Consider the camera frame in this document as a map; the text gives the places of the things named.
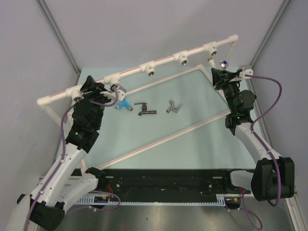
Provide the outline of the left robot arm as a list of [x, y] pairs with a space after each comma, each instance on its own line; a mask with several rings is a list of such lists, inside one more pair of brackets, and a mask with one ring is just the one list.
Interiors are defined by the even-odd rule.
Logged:
[[68, 189], [64, 186], [95, 144], [105, 108], [114, 106], [125, 94], [120, 88], [118, 80], [96, 81], [88, 76], [82, 85], [37, 100], [60, 126], [63, 150], [37, 187], [30, 194], [20, 195], [8, 231], [26, 231], [30, 222], [53, 231], [82, 196], [106, 188], [106, 180], [96, 168], [86, 171]]

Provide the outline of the white faucet blue cap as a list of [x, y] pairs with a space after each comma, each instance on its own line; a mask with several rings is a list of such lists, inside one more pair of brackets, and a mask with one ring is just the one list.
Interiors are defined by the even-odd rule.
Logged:
[[225, 71], [229, 66], [229, 63], [225, 60], [217, 63], [217, 62], [215, 62], [215, 60], [213, 58], [209, 57], [207, 59], [207, 61], [212, 68], [217, 69], [219, 71]]

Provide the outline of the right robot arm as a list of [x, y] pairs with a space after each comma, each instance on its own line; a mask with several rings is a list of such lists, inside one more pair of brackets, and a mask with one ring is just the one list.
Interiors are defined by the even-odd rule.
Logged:
[[282, 157], [258, 134], [251, 119], [256, 95], [250, 90], [240, 90], [243, 78], [252, 77], [252, 70], [239, 69], [236, 72], [212, 68], [212, 85], [222, 91], [230, 113], [226, 115], [225, 126], [239, 139], [252, 156], [256, 167], [254, 172], [235, 170], [223, 179], [222, 188], [227, 193], [239, 187], [251, 191], [258, 201], [277, 202], [291, 198], [295, 193], [295, 164], [289, 157]]

